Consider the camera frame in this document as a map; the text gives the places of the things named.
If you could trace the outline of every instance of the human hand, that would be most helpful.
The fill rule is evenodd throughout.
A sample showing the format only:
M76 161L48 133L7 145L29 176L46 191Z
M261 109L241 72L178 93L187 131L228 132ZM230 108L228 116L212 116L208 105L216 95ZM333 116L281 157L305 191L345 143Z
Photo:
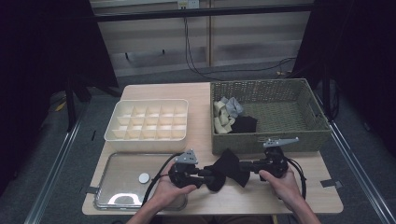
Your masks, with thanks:
M294 177L294 172L290 168L280 178L276 178L264 170L260 170L259 174L270 183L273 192L285 203L289 210L293 210L292 208L296 201L303 199Z
M168 172L171 169L174 162L169 162L165 169L161 173L161 178L158 181L157 188L151 201L155 201L161 208L166 207L172 201L174 201L178 196L183 194L189 194L193 190L197 189L195 185L188 185L182 189L176 187L168 176Z

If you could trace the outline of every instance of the floor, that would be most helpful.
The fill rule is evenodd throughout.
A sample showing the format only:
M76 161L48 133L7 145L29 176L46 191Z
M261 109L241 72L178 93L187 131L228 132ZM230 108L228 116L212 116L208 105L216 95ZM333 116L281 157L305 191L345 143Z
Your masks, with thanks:
M130 84L282 78L282 75L279 76L276 72L280 69L282 71L291 70L293 61L285 63L281 67L278 62L282 59L282 55L284 55L283 58L295 56L296 50L291 46L293 44L283 50L285 53L270 54L266 60L260 63L247 63L246 59L231 60L229 58L228 60L231 60L233 65L224 61L219 62L223 65L222 67L213 69L204 67L203 52L198 49L192 55L198 58L200 72L222 71L207 76L197 75L187 69L187 65L183 64L185 55L182 51L167 50L164 55L161 51L142 54L129 53L129 60L125 58L124 54L120 54L112 55L111 59L116 74L118 74L119 90L122 91L123 87ZM266 49L265 52L279 51ZM255 58L257 53L259 52L252 52L250 56ZM160 66L152 66L153 55L157 55L156 63ZM170 64L169 59L176 61L177 64ZM119 98L109 96L95 88L91 88L90 92L92 100L89 103L77 101L78 133L73 136L74 141L69 146L68 152L63 154L64 161L59 170L59 176L51 179L54 183L52 189L43 191L46 181L51 178L49 173L59 158L60 148L64 147L64 139L70 137L70 133L66 133L67 107L60 111L55 110L59 105L59 100L64 97L64 93L59 92L52 96L53 104L49 108L49 115L43 123L30 160L24 164L18 178L9 183L0 198L0 220L2 223L109 224L115 220L125 222L129 218L128 216L87 217L81 213L81 206L85 198L84 189L91 182L103 147L106 125L115 103L119 100ZM315 89L315 93L318 96L321 95L320 86ZM343 149L337 141L331 140L323 146L320 153L332 179L342 183L338 193L344 204L344 211L337 215L318 215L320 221L322 223L394 223L392 213L396 211L394 195L396 159L390 156L383 147L381 139L375 133L367 131L364 119L343 97L342 92L340 95L340 111L334 122L347 141L347 145L344 145L346 149ZM358 163L351 164L349 162L355 159ZM39 210L39 216L29 219L28 217L32 217L31 211L35 207L36 199L42 196L42 192L47 192L47 200ZM385 206L377 205L378 201L383 201ZM388 209L390 215L379 216L381 209ZM295 223L291 216L277 216L277 219L281 224Z

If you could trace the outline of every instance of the black device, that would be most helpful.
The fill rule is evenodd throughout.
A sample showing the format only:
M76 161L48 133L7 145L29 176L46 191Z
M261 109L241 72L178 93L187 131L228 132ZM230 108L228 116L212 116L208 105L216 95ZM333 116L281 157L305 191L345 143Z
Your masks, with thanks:
M206 169L199 169L195 164L198 164L198 160L192 149L177 156L175 164L172 165L168 172L172 183L178 188L184 188L188 185L195 185L197 188L200 188L203 184L212 185L216 180L212 172Z
M288 160L283 155L283 151L280 147L268 147L264 150L266 156L265 159L259 159L258 161L240 161L239 169L241 171L254 172L258 174L260 170L265 170L274 177L280 178L285 174L288 169Z

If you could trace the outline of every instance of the white plastic tray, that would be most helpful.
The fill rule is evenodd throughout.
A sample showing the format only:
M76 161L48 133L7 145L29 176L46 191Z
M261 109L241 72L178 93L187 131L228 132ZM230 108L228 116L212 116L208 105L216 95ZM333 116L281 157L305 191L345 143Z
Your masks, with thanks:
M186 100L119 101L105 140L119 152L173 153L186 146Z

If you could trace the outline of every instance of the woven basket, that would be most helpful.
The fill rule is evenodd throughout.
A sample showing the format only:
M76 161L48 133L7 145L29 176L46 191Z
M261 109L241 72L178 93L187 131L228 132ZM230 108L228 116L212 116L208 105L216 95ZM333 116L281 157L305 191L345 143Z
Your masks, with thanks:
M212 152L221 154L226 148L234 153L263 152L268 139L299 138L299 142L282 146L283 151L318 151L332 131L307 81L266 79L253 81L213 82L210 101L235 97L244 107L243 116L258 120L255 133L215 133L212 118Z

